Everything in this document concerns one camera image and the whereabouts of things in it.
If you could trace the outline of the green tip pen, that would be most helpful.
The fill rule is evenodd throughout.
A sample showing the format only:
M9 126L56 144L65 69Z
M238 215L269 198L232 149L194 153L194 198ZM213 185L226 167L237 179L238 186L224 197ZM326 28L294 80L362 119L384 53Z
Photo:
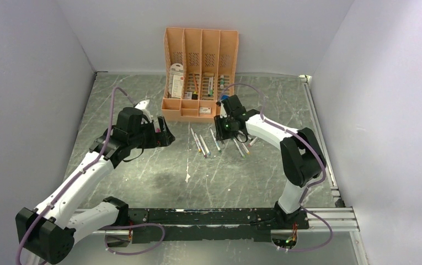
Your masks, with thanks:
M241 145L239 144L239 141L237 141L235 138L233 139L233 142L235 146L237 147L237 150L239 151L240 155L245 158L245 153L243 152Z

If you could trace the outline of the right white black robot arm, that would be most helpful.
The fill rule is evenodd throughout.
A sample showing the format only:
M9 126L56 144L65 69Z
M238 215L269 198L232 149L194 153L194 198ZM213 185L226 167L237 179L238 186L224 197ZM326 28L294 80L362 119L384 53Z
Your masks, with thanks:
M282 167L287 179L276 202L275 223L289 228L307 194L308 185L319 176L326 176L326 161L318 140L309 128L294 129L281 125L260 111L246 109L236 95L217 102L220 113L214 117L216 139L247 142L250 137L276 147L281 154Z

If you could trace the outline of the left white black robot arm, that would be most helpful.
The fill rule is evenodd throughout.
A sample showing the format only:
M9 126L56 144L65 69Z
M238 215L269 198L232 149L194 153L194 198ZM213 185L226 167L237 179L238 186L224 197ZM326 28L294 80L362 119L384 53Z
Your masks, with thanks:
M128 161L131 150L166 147L174 140L163 116L154 121L145 108L125 107L116 124L109 124L78 168L48 198L34 209L22 208L17 213L18 252L26 249L58 264L89 233L108 226L125 228L130 224L129 206L114 197L79 217L73 214L104 177Z

